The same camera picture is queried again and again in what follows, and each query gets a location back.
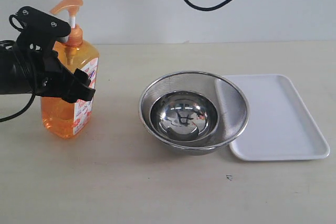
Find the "small dark spot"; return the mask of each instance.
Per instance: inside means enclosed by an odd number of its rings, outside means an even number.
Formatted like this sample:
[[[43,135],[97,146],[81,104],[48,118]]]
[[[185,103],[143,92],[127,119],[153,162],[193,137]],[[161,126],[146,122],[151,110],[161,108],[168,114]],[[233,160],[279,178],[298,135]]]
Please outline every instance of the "small dark spot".
[[[226,175],[226,178],[227,178],[228,180],[232,181],[232,180],[233,180],[233,175]]]

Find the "bottle label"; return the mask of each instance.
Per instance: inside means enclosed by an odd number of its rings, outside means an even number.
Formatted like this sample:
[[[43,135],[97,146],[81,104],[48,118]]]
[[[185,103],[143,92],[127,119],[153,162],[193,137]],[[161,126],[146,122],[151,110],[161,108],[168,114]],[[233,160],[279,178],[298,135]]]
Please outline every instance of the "bottle label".
[[[94,58],[87,63],[81,70],[88,74],[91,80],[90,88],[95,88],[98,68],[98,58]],[[75,103],[75,114],[73,117],[73,134],[76,135],[89,121],[92,113],[93,99],[89,102],[78,100]]]

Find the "mesh strainer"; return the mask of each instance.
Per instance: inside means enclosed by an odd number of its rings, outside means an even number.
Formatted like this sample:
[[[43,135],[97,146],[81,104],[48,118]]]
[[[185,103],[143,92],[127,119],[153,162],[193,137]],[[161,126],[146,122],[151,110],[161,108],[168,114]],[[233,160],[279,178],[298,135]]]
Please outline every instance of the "mesh strainer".
[[[224,92],[217,93],[219,86]],[[211,141],[190,145],[165,137],[154,128],[156,122],[151,121],[154,105],[174,92],[195,93],[211,101],[218,114],[215,137]],[[140,97],[139,115],[145,128],[162,143],[174,150],[197,155],[213,152],[237,138],[247,125],[249,106],[244,94],[229,80],[207,72],[181,71],[162,76],[144,90]]]

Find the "white wall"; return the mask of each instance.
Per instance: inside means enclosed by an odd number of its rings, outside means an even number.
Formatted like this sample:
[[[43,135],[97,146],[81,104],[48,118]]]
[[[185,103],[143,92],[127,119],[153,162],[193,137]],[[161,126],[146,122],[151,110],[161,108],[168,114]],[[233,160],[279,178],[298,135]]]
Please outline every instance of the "white wall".
[[[0,39],[16,38],[8,16],[20,7],[47,12],[59,1],[1,0]],[[210,13],[182,0],[83,1],[77,21],[96,44],[336,39],[335,0],[234,0]],[[222,0],[191,1],[211,6]]]

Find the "metal screw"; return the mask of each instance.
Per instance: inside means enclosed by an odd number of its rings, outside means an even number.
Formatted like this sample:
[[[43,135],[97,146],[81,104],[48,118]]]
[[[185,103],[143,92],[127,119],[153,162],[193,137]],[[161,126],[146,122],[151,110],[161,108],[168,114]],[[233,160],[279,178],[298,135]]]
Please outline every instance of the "metal screw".
[[[43,87],[45,87],[45,86],[47,85],[48,80],[49,80],[48,78],[44,78],[44,79],[43,79],[43,82],[42,82],[42,86],[43,86]]]

